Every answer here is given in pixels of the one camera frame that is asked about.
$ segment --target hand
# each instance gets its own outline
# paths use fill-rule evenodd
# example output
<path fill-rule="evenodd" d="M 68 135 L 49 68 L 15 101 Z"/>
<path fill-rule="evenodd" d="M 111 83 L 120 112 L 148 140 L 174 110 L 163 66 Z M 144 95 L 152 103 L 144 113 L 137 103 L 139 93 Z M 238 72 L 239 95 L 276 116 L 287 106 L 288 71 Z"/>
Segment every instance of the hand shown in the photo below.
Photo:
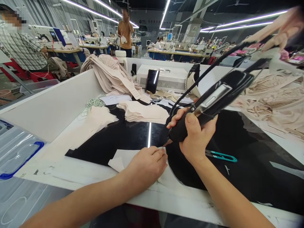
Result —
<path fill-rule="evenodd" d="M 165 150 L 159 150 L 155 146 L 145 147 L 133 157 L 121 174 L 125 175 L 128 186 L 133 188 L 135 195 L 147 190 L 157 181 L 168 166 L 167 158 Z"/>
<path fill-rule="evenodd" d="M 178 110 L 177 114 L 172 117 L 172 121 L 168 124 L 167 128 L 175 126 L 177 120 L 179 120 L 188 109 L 189 108 Z M 217 118 L 218 117 L 216 116 L 201 129 L 199 120 L 193 113 L 188 113 L 186 115 L 185 123 L 188 136 L 183 142 L 180 142 L 180 150 L 193 166 L 206 159 L 206 146 L 215 133 Z"/>

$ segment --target fluorescent light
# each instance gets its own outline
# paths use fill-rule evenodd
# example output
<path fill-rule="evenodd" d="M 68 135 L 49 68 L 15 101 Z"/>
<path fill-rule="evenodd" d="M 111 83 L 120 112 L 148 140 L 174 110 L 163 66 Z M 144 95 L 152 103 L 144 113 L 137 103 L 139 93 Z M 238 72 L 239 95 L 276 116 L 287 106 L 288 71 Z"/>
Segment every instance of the fluorescent light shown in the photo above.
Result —
<path fill-rule="evenodd" d="M 233 27 L 233 28 L 223 28 L 223 29 L 217 29 L 213 31 L 200 31 L 201 33 L 213 33 L 213 32 L 222 32 L 222 31 L 229 31 L 229 30 L 237 30 L 237 29 L 245 29 L 245 28 L 251 28 L 251 27 L 258 27 L 258 26 L 264 26 L 268 24 L 272 24 L 273 22 L 265 22 L 260 24 L 252 24 L 252 25 L 244 25 L 239 27 Z"/>
<path fill-rule="evenodd" d="M 166 13 L 167 13 L 169 4 L 170 4 L 170 0 L 167 0 L 167 4 L 166 4 L 166 7 L 165 7 L 164 15 L 162 16 L 162 20 L 161 20 L 161 25 L 159 26 L 160 29 L 161 29 L 162 23 L 163 23 L 163 21 L 164 21 L 164 19 L 165 19 L 165 16 L 166 16 Z"/>
<path fill-rule="evenodd" d="M 90 12 L 90 13 L 92 13 L 92 14 L 95 14 L 95 15 L 97 15 L 97 16 L 99 16 L 99 17 L 103 17 L 103 18 L 105 18 L 105 19 L 107 19 L 107 20 L 109 20 L 109 21 L 112 21 L 112 22 L 114 22 L 114 23 L 117 23 L 117 24 L 119 23 L 119 22 L 116 21 L 116 20 L 113 20 L 113 19 L 111 19 L 111 18 L 109 18 L 109 17 L 107 17 L 107 16 L 105 16 L 105 15 L 102 15 L 102 14 L 96 12 L 96 11 L 93 11 L 92 9 L 87 8 L 87 7 L 85 7 L 85 6 L 82 6 L 82 5 L 80 5 L 80 4 L 76 3 L 76 2 L 73 2 L 73 1 L 70 1 L 70 0 L 61 0 L 61 1 L 66 2 L 66 3 L 69 3 L 69 4 L 73 5 L 73 6 L 78 7 L 78 8 L 81 8 L 81 9 L 83 9 L 83 10 L 85 10 L 85 11 L 88 11 L 88 12 Z M 112 11 L 113 13 L 115 13 L 116 15 L 118 15 L 120 18 L 122 17 L 122 15 L 121 15 L 119 12 L 115 11 L 114 9 L 112 9 L 112 8 L 109 7 L 108 5 L 104 4 L 103 2 L 101 2 L 101 1 L 99 1 L 99 0 L 94 0 L 94 1 L 96 1 L 96 2 L 99 3 L 99 4 L 101 4 L 102 6 L 104 6 L 105 8 L 107 8 L 108 10 Z M 139 27 L 138 27 L 136 24 L 134 24 L 133 22 L 130 21 L 130 23 L 131 23 L 132 25 L 135 26 L 135 27 L 133 26 L 133 28 L 136 28 L 136 29 L 139 28 Z"/>
<path fill-rule="evenodd" d="M 111 12 L 115 13 L 116 15 L 121 17 L 121 14 L 119 12 L 117 12 L 116 10 L 112 9 L 111 7 L 109 7 L 107 4 L 103 3 L 100 0 L 94 0 L 95 2 L 97 2 L 98 4 L 102 5 L 103 7 L 107 8 L 108 10 L 110 10 Z"/>
<path fill-rule="evenodd" d="M 284 10 L 284 11 L 280 11 L 280 12 L 276 12 L 276 13 L 265 14 L 265 15 L 262 15 L 262 16 L 241 20 L 241 21 L 231 22 L 231 23 L 228 23 L 228 24 L 222 24 L 222 25 L 219 25 L 218 28 L 227 27 L 227 26 L 234 25 L 234 24 L 241 24 L 241 23 L 250 22 L 250 21 L 256 21 L 256 20 L 269 18 L 269 17 L 274 17 L 274 16 L 284 14 L 286 12 L 287 12 L 287 10 Z M 210 30 L 210 29 L 213 29 L 213 28 L 215 28 L 215 27 L 203 28 L 203 29 L 201 29 L 201 31 Z"/>

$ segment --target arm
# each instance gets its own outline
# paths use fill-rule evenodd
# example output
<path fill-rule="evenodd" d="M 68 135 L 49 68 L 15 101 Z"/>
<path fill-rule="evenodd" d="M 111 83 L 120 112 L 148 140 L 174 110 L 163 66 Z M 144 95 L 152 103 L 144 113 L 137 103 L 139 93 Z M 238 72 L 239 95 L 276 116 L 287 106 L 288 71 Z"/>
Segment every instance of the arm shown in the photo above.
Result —
<path fill-rule="evenodd" d="M 30 35 L 27 33 L 22 33 L 23 40 L 28 43 L 28 45 L 37 52 L 47 52 L 46 47 L 41 46 L 37 41 L 35 41 Z"/>
<path fill-rule="evenodd" d="M 165 150 L 144 148 L 115 177 L 82 187 L 48 205 L 21 228 L 80 227 L 148 189 L 164 172 L 166 161 Z"/>
<path fill-rule="evenodd" d="M 118 31 L 117 31 L 117 35 L 118 35 L 118 37 L 121 37 L 121 34 L 120 34 L 120 22 L 119 22 L 119 24 L 118 24 Z"/>
<path fill-rule="evenodd" d="M 175 126 L 176 121 L 188 109 L 180 109 L 172 118 L 167 128 Z M 274 227 L 270 221 L 249 202 L 210 162 L 205 149 L 215 132 L 214 120 L 201 129 L 193 113 L 186 116 L 188 136 L 180 143 L 180 149 L 192 164 L 210 193 L 216 207 L 231 228 Z"/>

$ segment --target orange shirt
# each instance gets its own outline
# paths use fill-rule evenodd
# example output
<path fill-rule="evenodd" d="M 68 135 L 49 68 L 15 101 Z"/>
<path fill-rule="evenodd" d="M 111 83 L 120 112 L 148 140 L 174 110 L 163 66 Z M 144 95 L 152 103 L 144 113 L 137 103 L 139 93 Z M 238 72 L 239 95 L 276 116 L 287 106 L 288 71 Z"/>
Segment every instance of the orange shirt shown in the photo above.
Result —
<path fill-rule="evenodd" d="M 129 25 L 129 24 L 130 24 L 130 22 L 125 22 L 125 21 L 120 21 L 118 24 L 118 34 L 121 36 L 124 36 L 127 40 L 127 42 L 124 44 L 122 44 L 121 40 L 120 40 L 120 46 L 121 46 L 121 48 L 124 48 L 124 49 L 132 48 L 131 32 L 134 32 L 134 29 L 133 29 L 133 25 L 131 25 L 131 24 Z"/>

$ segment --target table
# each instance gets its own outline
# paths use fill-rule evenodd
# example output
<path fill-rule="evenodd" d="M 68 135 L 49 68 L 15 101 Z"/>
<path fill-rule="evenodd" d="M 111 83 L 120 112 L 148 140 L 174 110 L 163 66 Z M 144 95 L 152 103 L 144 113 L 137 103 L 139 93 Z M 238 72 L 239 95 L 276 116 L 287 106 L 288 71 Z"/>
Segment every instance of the table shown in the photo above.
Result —
<path fill-rule="evenodd" d="M 197 54 L 197 53 L 190 53 L 190 52 L 182 52 L 182 51 L 175 51 L 175 52 L 170 52 L 170 51 L 165 51 L 165 50 L 147 50 L 148 52 L 153 52 L 153 58 L 154 59 L 154 53 L 160 53 L 160 54 L 171 54 L 173 57 L 173 55 L 181 55 L 180 60 L 182 58 L 182 56 L 191 56 L 194 58 L 208 58 L 209 55 L 204 55 L 204 54 Z"/>
<path fill-rule="evenodd" d="M 93 49 L 102 49 L 104 54 L 108 54 L 108 47 L 109 46 L 96 46 L 95 44 L 83 44 L 79 45 L 81 48 L 93 48 Z"/>
<path fill-rule="evenodd" d="M 60 134 L 75 130 L 83 121 L 77 118 Z M 302 144 L 290 142 L 280 137 L 265 132 L 280 146 L 289 151 L 299 161 L 304 163 Z M 29 160 L 15 176 L 50 184 L 57 187 L 76 190 L 85 185 L 99 182 L 116 175 L 116 172 L 106 166 L 97 165 L 90 162 L 66 157 L 65 151 L 55 149 L 52 153 L 47 153 L 44 146 L 31 160 Z M 213 207 L 213 202 L 206 191 L 193 189 L 191 195 L 180 195 L 174 189 L 155 183 L 147 191 L 131 199 L 130 204 L 152 208 L 164 212 L 169 212 L 192 219 L 209 221 L 219 225 L 224 225 L 223 220 Z M 291 227 L 294 222 L 300 222 L 302 216 L 285 212 L 276 208 L 271 208 L 261 204 L 253 203 L 276 227 Z"/>
<path fill-rule="evenodd" d="M 73 54 L 73 56 L 74 56 L 74 58 L 76 60 L 76 63 L 78 64 L 79 68 L 82 67 L 82 62 L 80 61 L 79 56 L 77 54 L 77 52 L 81 52 L 80 50 L 76 50 L 76 49 L 73 49 L 73 50 L 47 49 L 47 50 L 48 50 L 48 52 Z"/>

